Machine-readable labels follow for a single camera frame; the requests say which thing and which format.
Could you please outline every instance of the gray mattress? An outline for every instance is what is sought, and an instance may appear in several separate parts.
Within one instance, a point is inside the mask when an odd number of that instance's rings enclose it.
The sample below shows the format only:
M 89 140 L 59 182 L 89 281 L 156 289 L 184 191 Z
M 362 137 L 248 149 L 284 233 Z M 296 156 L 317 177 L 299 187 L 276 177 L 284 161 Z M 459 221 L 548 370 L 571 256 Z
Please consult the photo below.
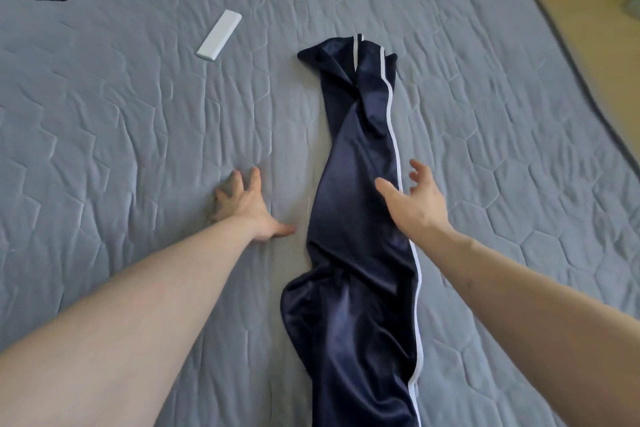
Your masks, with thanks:
M 296 52 L 364 33 L 396 52 L 401 158 L 431 164 L 451 220 L 640 317 L 640 185 L 534 0 L 0 0 L 0 349 L 110 275 L 201 229 L 259 164 L 293 237 L 244 253 L 158 420 L 300 426 L 310 381 L 278 313 L 308 266 L 330 149 Z M 194 52 L 224 9 L 216 62 Z M 421 256 L 425 426 L 560 420 Z

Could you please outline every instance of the white rectangular object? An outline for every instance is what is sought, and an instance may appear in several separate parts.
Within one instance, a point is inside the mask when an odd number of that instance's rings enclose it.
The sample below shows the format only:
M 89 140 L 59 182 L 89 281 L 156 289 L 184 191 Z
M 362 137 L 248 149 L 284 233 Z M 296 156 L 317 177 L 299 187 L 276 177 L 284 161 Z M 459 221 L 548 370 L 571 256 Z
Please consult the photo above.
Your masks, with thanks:
M 225 10 L 200 49 L 196 51 L 196 55 L 209 61 L 215 61 L 237 25 L 240 24 L 240 19 L 242 19 L 242 16 L 237 12 Z

